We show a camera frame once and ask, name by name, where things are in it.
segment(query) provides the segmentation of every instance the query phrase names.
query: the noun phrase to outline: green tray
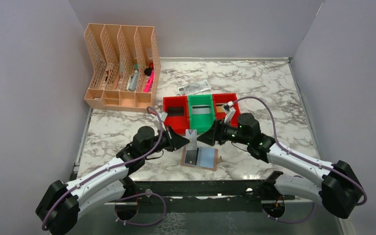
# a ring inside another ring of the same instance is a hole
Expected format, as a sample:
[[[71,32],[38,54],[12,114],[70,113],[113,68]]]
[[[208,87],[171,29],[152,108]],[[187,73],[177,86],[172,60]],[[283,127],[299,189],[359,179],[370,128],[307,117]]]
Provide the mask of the green tray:
[[[215,120],[214,104],[212,102],[212,95],[201,94],[201,95],[190,95],[188,96],[188,106],[189,106],[189,125],[190,129],[196,129],[197,133],[204,133],[208,131]],[[206,109],[199,106],[208,106],[208,114],[197,114],[203,113]]]

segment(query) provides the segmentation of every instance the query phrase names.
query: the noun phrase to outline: table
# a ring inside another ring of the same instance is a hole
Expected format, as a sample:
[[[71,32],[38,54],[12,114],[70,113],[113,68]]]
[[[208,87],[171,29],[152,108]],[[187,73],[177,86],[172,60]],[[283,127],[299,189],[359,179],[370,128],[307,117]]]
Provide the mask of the table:
[[[162,109],[163,97],[176,96],[178,86],[208,79],[212,90],[203,94],[236,93],[237,97],[253,95],[265,100],[275,117],[279,140],[299,152],[319,158],[287,61],[161,61],[161,66],[155,102],[157,110]],[[263,105],[252,99],[238,104],[242,113],[255,116],[262,132],[273,136],[272,122]],[[77,176],[82,177],[110,161],[132,141],[140,127],[154,127],[151,120],[152,117],[144,113],[93,110]],[[216,171],[181,166],[180,149],[165,152],[157,160],[146,161],[130,177],[134,181],[240,180],[265,179],[274,170],[293,174],[283,167],[258,161],[229,142],[216,148],[222,160]]]

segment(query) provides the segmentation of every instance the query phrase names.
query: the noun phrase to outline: peach storage rack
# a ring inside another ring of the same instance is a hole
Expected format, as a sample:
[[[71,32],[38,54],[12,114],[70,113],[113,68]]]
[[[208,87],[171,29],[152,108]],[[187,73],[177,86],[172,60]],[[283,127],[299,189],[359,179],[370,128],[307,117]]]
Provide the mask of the peach storage rack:
[[[84,99],[92,108],[144,112],[154,106],[161,73],[155,27],[90,23],[84,37],[94,68]],[[143,92],[149,79],[144,70],[150,63],[154,81],[149,92]],[[138,83],[130,92],[126,89],[135,65],[139,68]]]

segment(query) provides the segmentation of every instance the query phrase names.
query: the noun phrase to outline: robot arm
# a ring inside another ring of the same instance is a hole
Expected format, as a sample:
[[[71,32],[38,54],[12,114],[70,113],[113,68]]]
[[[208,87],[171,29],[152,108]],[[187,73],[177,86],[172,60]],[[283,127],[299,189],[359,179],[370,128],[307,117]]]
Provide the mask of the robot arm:
[[[361,188],[347,163],[321,161],[285,147],[262,133],[259,122],[250,113],[238,116],[238,127],[230,126],[227,121],[214,121],[211,129],[197,140],[211,146],[215,142],[220,145],[227,141],[241,143],[247,146],[252,157],[296,172],[304,178],[277,175],[274,179],[277,191],[282,195],[295,195],[318,202],[340,218],[348,218],[363,195],[354,183],[348,181]]]
[[[64,235],[87,212],[124,195],[126,177],[144,165],[145,159],[141,156],[155,146],[151,153],[163,149],[174,151],[188,143],[188,139],[176,134],[171,127],[155,136],[151,127],[143,126],[133,141],[104,166],[65,184],[52,183],[35,213],[53,235]]]

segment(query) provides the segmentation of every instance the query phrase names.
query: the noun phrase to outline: black cable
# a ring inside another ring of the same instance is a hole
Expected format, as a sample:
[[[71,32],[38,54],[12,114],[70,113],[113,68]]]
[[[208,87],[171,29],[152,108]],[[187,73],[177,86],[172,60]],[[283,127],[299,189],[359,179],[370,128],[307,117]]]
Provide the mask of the black cable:
[[[161,158],[164,155],[164,151],[162,150],[162,154],[159,157],[154,157],[154,158],[145,158],[146,160],[153,160],[153,159],[158,159]]]
[[[238,149],[240,149],[240,150],[242,150],[242,151],[244,151],[244,152],[248,152],[247,150],[244,150],[244,149],[242,149],[242,148],[240,148],[240,147],[238,147],[238,146],[235,146],[235,145],[233,144],[233,142],[230,142],[230,143],[231,143],[232,146],[234,146],[234,147],[236,147],[236,148],[238,148]]]

